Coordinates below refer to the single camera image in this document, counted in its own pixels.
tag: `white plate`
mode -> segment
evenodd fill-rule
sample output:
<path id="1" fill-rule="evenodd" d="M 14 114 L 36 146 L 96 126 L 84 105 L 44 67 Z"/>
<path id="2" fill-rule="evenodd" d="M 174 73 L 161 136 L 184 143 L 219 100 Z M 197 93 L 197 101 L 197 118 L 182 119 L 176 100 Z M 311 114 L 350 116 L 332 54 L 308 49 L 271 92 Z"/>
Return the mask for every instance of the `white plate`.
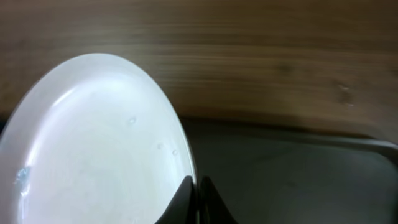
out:
<path id="1" fill-rule="evenodd" d="M 46 74 L 0 142 L 0 222 L 154 223 L 192 155 L 175 111 L 139 67 L 82 55 Z"/>

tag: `wood grain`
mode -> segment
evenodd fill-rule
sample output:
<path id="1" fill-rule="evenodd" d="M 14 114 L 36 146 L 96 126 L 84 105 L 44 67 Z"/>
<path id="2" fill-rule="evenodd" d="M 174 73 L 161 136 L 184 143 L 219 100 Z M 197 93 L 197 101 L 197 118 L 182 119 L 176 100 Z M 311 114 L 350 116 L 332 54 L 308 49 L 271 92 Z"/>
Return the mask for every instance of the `wood grain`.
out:
<path id="1" fill-rule="evenodd" d="M 398 142 L 397 12 L 394 0 L 0 0 L 0 113 L 62 61 L 106 52 L 182 116 Z"/>

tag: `brown wooden countertop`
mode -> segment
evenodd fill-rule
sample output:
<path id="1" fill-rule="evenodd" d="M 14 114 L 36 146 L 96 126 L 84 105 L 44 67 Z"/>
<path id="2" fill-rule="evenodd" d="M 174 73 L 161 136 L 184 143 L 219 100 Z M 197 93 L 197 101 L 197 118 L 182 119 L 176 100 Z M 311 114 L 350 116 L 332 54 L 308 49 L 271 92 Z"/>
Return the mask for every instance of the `brown wooden countertop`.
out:
<path id="1" fill-rule="evenodd" d="M 106 52 L 177 113 L 398 142 L 395 0 L 0 0 L 0 113 L 48 70 Z"/>

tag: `wooden table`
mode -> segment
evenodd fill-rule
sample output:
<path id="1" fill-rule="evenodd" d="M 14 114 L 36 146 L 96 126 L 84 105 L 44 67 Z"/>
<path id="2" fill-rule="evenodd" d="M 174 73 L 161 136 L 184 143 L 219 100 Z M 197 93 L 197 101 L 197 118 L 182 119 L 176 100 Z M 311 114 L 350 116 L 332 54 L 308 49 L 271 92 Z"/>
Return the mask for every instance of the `wooden table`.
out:
<path id="1" fill-rule="evenodd" d="M 0 0 L 0 113 L 92 52 L 136 63 L 182 116 L 398 142 L 395 0 Z"/>

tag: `dark gray surface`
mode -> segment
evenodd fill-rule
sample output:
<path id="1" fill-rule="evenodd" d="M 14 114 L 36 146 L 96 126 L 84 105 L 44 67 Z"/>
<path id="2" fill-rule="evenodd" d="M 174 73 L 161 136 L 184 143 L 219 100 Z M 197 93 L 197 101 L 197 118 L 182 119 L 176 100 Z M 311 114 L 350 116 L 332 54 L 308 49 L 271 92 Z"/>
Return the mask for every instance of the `dark gray surface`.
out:
<path id="1" fill-rule="evenodd" d="M 183 124 L 199 179 L 239 223 L 394 222 L 397 171 L 380 154 Z"/>

